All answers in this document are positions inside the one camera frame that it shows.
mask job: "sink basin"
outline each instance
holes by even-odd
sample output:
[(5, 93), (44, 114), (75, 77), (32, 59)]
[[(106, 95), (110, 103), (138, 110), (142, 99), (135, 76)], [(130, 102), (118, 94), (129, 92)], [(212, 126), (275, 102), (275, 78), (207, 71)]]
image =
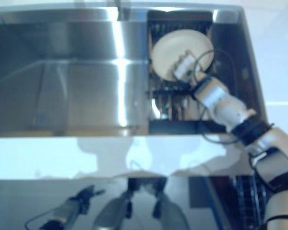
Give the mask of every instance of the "sink basin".
[[(230, 54), (236, 74), (218, 53), (208, 73), (265, 118), (240, 7), (26, 6), (0, 8), (0, 136), (199, 133), (196, 102), (185, 89), (162, 81), (150, 64), (157, 40), (183, 28), (208, 35), (214, 48)], [(153, 100), (164, 116), (154, 116)], [(205, 132), (225, 132), (209, 118), (204, 125)]]

